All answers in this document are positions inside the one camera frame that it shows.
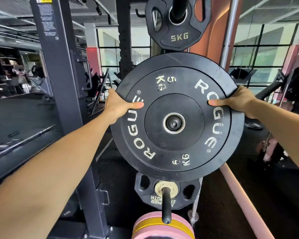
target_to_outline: weight plate with grip holes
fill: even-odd
[[[185,19],[180,24],[173,24],[169,18],[173,0],[148,0],[145,8],[147,30],[152,39],[162,48],[174,51],[184,49],[197,43],[202,37],[211,18],[211,0],[203,0],[203,21],[197,20],[193,12],[196,0],[190,0]],[[159,11],[161,26],[155,31],[153,11]]]
[[[128,110],[111,125],[115,144],[136,170],[149,177],[204,177],[232,155],[245,117],[207,101],[229,97],[236,89],[229,74],[206,57],[184,52],[154,56],[136,66],[116,90],[128,102],[143,101],[144,107]],[[171,116],[182,122],[182,131],[166,130],[163,122],[175,122]]]
[[[162,209],[162,189],[164,187],[171,189],[171,209],[180,210],[194,202],[201,184],[198,179],[183,182],[168,182],[147,177],[141,173],[136,174],[135,191],[144,203],[159,210]]]

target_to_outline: glass wall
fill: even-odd
[[[117,79],[114,74],[120,72],[120,41],[117,27],[98,28],[98,42],[101,55],[103,73],[109,68],[112,80]],[[138,65],[150,57],[150,36],[146,26],[131,27],[132,63]]]
[[[283,67],[298,24],[239,24],[230,62],[233,68],[255,69],[246,84],[255,94],[270,85]]]

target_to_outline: metal ring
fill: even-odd
[[[183,21],[182,21],[181,23],[179,23],[179,24],[173,23],[173,22],[171,21],[171,9],[170,9],[170,11],[168,12],[168,18],[169,18],[170,22],[171,22],[172,24],[174,24],[174,25],[180,25],[180,24],[182,24],[182,23],[186,20],[186,18],[187,18],[187,9],[186,9],[186,11],[185,11],[185,17],[184,17]]]
[[[178,116],[178,117],[182,120],[182,125],[181,125],[181,127],[180,127],[177,131],[171,131],[171,130],[169,130],[169,129],[167,128],[167,126],[166,126],[166,120],[167,120],[167,118],[170,117],[170,116]],[[164,120],[163,120],[163,127],[164,127],[164,130],[167,131],[167,132],[170,133],[170,134],[178,134],[178,133],[180,133],[181,131],[183,131],[183,129],[185,128],[185,118],[184,118],[181,114],[176,113],[176,112],[169,113],[169,114],[167,114],[167,115],[164,117]]]

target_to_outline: warning label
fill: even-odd
[[[41,17],[41,23],[46,37],[59,40],[52,0],[36,0]]]

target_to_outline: person's right hand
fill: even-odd
[[[252,101],[256,101],[257,98],[254,94],[247,88],[242,85],[238,86],[236,92],[229,98],[223,100],[209,100],[208,104],[211,106],[223,106],[228,105],[230,108],[244,112],[245,115],[249,118],[254,118],[253,115],[249,112],[249,108],[252,105]]]

